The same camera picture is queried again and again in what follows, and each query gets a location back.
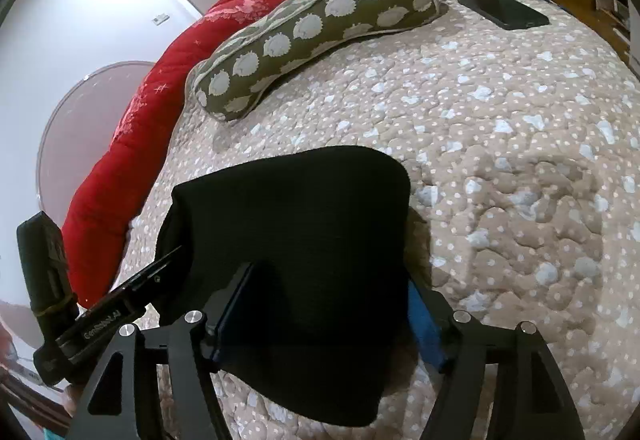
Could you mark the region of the black smartphone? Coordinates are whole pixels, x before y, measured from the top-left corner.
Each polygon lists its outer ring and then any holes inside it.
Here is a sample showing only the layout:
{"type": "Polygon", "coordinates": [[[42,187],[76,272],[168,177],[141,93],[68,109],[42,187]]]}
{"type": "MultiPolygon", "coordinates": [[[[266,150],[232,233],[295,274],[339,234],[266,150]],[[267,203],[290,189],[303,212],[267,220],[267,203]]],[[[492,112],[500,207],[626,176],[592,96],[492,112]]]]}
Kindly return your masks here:
{"type": "Polygon", "coordinates": [[[528,30],[548,26],[550,20],[541,12],[517,0],[457,0],[503,30],[528,30]]]}

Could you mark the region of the black pants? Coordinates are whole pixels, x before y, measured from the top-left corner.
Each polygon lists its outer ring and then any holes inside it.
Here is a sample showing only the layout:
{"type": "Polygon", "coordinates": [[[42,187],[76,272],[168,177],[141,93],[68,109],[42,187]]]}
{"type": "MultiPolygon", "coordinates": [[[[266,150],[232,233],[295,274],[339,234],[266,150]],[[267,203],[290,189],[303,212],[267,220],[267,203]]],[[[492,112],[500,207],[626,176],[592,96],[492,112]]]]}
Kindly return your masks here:
{"type": "Polygon", "coordinates": [[[180,183],[156,241],[178,252],[152,301],[160,323],[202,309],[250,264],[222,332],[224,371],[311,420],[369,425],[406,328],[409,194],[405,167],[356,145],[180,183]]]}

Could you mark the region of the beige dotted quilted bedspread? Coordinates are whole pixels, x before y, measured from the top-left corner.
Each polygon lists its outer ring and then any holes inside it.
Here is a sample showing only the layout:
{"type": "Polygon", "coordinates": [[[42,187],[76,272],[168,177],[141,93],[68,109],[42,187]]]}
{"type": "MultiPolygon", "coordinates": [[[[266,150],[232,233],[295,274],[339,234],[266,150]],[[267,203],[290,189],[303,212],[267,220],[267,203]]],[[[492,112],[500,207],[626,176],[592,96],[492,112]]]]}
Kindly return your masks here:
{"type": "Polygon", "coordinates": [[[589,439],[639,434],[639,83],[542,0],[503,31],[459,0],[420,28],[302,67],[232,123],[186,101],[120,274],[152,260],[179,182],[263,157],[363,145],[411,179],[408,255],[450,305],[533,322],[589,439]]]}

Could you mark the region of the round white headboard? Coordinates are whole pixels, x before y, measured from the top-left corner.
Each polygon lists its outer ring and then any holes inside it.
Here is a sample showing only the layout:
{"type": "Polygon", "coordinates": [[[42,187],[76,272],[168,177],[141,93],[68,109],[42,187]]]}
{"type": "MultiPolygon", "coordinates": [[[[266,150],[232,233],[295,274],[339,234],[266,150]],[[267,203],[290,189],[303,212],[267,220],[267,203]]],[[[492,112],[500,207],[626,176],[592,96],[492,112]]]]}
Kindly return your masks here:
{"type": "Polygon", "coordinates": [[[115,128],[151,61],[122,61],[82,78],[52,112],[37,155],[40,209],[57,225],[75,191],[108,149],[115,128]]]}

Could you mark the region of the olive pillow with white hedgehogs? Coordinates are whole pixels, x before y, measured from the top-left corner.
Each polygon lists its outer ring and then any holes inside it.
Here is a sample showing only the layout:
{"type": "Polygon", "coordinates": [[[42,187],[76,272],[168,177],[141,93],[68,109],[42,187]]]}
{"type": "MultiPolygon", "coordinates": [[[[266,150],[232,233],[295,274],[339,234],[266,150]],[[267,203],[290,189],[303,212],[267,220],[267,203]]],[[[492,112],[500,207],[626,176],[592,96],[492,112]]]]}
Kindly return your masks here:
{"type": "Polygon", "coordinates": [[[412,30],[441,13],[440,0],[286,0],[199,62],[184,89],[214,119],[241,119],[273,82],[335,47],[412,30]]]}

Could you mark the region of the red rolled blanket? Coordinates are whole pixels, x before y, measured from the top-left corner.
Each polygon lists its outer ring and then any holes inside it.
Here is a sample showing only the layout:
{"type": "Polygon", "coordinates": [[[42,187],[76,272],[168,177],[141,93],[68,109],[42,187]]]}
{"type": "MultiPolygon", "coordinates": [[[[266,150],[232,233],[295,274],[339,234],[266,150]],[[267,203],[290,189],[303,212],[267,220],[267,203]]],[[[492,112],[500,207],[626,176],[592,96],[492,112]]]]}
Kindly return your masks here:
{"type": "Polygon", "coordinates": [[[165,162],[189,72],[284,1],[217,0],[141,81],[107,151],[75,191],[62,226],[70,287],[81,307],[90,308],[111,290],[130,221],[142,211],[165,162]]]}

